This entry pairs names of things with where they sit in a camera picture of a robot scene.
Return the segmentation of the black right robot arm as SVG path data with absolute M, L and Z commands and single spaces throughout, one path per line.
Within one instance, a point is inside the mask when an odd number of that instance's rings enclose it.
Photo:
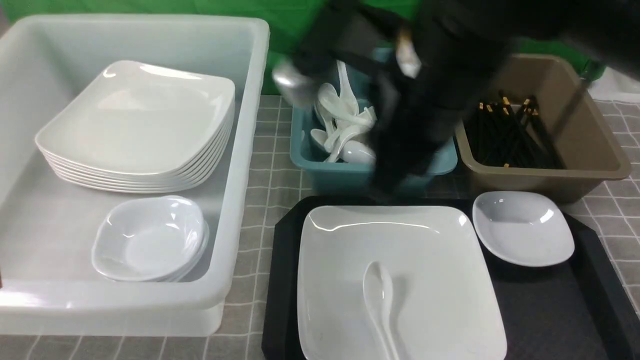
M 423 0 L 412 18 L 327 0 L 273 68 L 294 107 L 311 106 L 338 61 L 368 75 L 377 121 L 369 191 L 425 173 L 521 38 L 556 40 L 639 79 L 637 0 Z

